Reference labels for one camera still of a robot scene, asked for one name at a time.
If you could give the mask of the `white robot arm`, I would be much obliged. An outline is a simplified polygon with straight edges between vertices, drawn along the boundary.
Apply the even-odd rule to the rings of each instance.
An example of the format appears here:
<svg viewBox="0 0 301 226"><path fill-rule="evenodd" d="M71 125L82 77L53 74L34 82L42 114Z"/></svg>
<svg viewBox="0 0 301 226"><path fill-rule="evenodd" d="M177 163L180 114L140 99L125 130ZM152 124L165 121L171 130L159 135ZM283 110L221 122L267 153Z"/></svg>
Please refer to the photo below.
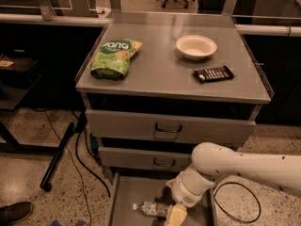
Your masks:
<svg viewBox="0 0 301 226"><path fill-rule="evenodd" d="M298 197L301 193L301 156L239 153L212 142L200 143L192 152L189 166L166 182L175 204L168 208L164 226L182 226L187 210L229 175Z"/></svg>

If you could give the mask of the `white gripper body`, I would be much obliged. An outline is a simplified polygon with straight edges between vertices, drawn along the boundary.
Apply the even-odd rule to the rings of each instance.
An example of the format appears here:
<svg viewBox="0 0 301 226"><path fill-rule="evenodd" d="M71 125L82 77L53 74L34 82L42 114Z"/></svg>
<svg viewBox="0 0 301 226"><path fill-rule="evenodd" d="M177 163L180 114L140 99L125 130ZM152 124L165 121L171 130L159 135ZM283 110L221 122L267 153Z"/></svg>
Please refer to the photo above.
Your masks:
<svg viewBox="0 0 301 226"><path fill-rule="evenodd" d="M195 167L188 167L171 181L171 194L175 203L192 208L202 199L203 194L214 186L215 183Z"/></svg>

